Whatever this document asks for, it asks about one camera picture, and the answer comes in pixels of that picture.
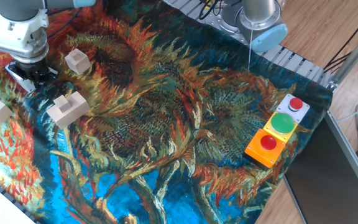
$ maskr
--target green button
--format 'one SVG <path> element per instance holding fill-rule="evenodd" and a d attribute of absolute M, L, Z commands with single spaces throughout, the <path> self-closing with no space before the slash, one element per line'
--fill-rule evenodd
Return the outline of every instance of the green button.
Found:
<path fill-rule="evenodd" d="M 285 113 L 277 113 L 272 118 L 273 128 L 280 133 L 290 133 L 295 127 L 292 117 Z"/>

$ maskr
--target red button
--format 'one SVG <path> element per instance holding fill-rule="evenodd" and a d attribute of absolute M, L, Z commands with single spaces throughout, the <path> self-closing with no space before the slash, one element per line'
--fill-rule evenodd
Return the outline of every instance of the red button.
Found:
<path fill-rule="evenodd" d="M 293 98 L 290 101 L 290 110 L 298 111 L 303 106 L 303 101 L 299 98 Z"/>
<path fill-rule="evenodd" d="M 276 139 L 271 136 L 263 136 L 260 140 L 260 144 L 263 148 L 267 150 L 272 150 L 276 148 L 277 142 Z"/>

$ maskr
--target wooden floor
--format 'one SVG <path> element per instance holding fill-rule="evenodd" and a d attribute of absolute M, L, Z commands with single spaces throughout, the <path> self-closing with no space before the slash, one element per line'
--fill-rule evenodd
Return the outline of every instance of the wooden floor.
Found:
<path fill-rule="evenodd" d="M 355 0 L 287 0 L 283 21 L 289 34 L 282 45 L 324 67 L 358 27 L 358 1 Z M 345 55 L 358 44 L 354 40 L 339 55 Z M 358 104 L 358 66 L 334 94 L 331 111 L 336 119 L 354 112 Z M 354 150 L 358 150 L 355 118 L 340 123 Z M 268 200 L 258 224 L 303 223 L 283 182 Z"/>

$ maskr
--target black cable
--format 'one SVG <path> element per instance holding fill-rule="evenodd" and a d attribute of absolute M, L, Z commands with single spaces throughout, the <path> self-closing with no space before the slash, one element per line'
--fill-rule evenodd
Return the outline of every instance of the black cable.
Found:
<path fill-rule="evenodd" d="M 335 68 L 335 70 L 333 70 L 333 72 L 331 72 L 331 74 L 333 74 L 334 72 L 338 71 L 338 69 L 340 69 L 340 67 Z"/>
<path fill-rule="evenodd" d="M 354 31 L 354 33 L 351 35 L 351 37 L 349 38 L 349 40 L 347 40 L 347 42 L 341 47 L 341 49 L 336 53 L 336 55 L 327 63 L 327 65 L 324 67 L 324 70 L 326 68 L 328 68 L 330 65 L 333 64 L 333 60 L 341 53 L 341 51 L 345 48 L 345 46 L 353 39 L 353 37 L 357 34 L 358 32 L 358 28 L 356 29 L 356 31 Z"/>
<path fill-rule="evenodd" d="M 351 53 L 352 53 L 352 52 L 347 53 L 347 54 L 343 55 L 342 57 L 340 57 L 340 58 L 338 58 L 338 59 L 335 59 L 334 61 L 331 62 L 331 64 L 333 64 L 333 63 L 335 63 L 335 62 L 337 62 L 337 61 L 339 61 L 339 60 L 342 60 L 342 59 L 344 59 L 344 58 L 347 58 Z"/>
<path fill-rule="evenodd" d="M 51 37 L 53 37 L 54 35 L 56 35 L 56 34 L 59 33 L 60 31 L 62 31 L 69 23 L 71 23 L 71 22 L 75 19 L 75 17 L 78 16 L 78 14 L 81 12 L 81 10 L 82 10 L 82 8 L 80 8 L 80 9 L 76 12 L 76 14 L 75 14 L 69 21 L 66 22 L 66 24 L 64 24 L 61 28 L 59 28 L 59 30 L 57 30 L 56 32 L 54 32 L 53 34 L 51 34 L 50 36 L 48 36 L 48 39 L 51 38 Z"/>
<path fill-rule="evenodd" d="M 220 2 L 221 2 L 221 3 L 219 3 L 219 11 L 218 11 L 218 13 L 217 13 L 217 14 L 215 14 L 215 8 L 212 10 L 212 13 L 213 13 L 215 16 L 218 16 L 218 15 L 219 15 L 219 13 L 221 13 L 221 9 L 222 9 L 222 1 L 223 1 L 223 0 L 220 0 Z"/>
<path fill-rule="evenodd" d="M 69 9 L 61 9 L 61 10 L 54 11 L 54 12 L 47 13 L 47 14 L 48 14 L 48 16 L 52 16 L 52 15 L 55 15 L 55 14 L 58 14 L 58 13 L 61 13 L 61 12 L 67 11 L 67 10 L 69 10 Z"/>
<path fill-rule="evenodd" d="M 347 57 L 348 57 L 351 53 L 352 53 L 352 52 L 347 53 L 347 54 L 343 55 L 342 57 L 340 57 L 340 58 L 334 60 L 331 64 L 333 64 L 333 63 L 335 63 L 335 62 L 338 62 L 338 63 L 336 63 L 335 65 L 333 65 L 333 66 L 331 66 L 330 68 L 326 69 L 326 70 L 325 70 L 325 73 L 328 72 L 329 70 L 333 69 L 334 67 L 338 66 L 340 63 L 345 62 L 345 60 L 347 59 Z"/>
<path fill-rule="evenodd" d="M 324 69 L 325 70 L 325 73 L 327 73 L 328 71 L 330 71 L 331 69 L 337 67 L 338 65 L 340 65 L 341 63 L 343 63 L 344 61 L 346 61 L 347 58 L 344 58 L 342 60 L 340 60 L 338 63 L 332 65 L 331 67 L 327 68 L 327 69 Z"/>
<path fill-rule="evenodd" d="M 207 6 L 211 1 L 212 1 L 212 0 L 207 0 L 206 3 L 204 4 L 203 8 L 201 8 L 200 14 L 199 14 L 199 16 L 198 16 L 198 18 L 199 18 L 200 20 L 205 19 L 205 18 L 209 15 L 209 13 L 211 13 L 211 11 L 215 8 L 216 4 L 218 3 L 218 1 L 215 1 L 215 2 L 212 4 L 212 6 L 209 7 L 209 9 L 208 9 L 208 11 L 206 12 L 206 14 L 203 15 L 204 9 L 206 8 L 206 6 Z"/>

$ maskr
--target black panel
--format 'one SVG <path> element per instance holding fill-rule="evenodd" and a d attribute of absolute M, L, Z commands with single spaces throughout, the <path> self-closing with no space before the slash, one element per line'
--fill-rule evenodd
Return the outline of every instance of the black panel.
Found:
<path fill-rule="evenodd" d="M 358 177 L 327 116 L 286 173 L 308 224 L 358 223 Z"/>

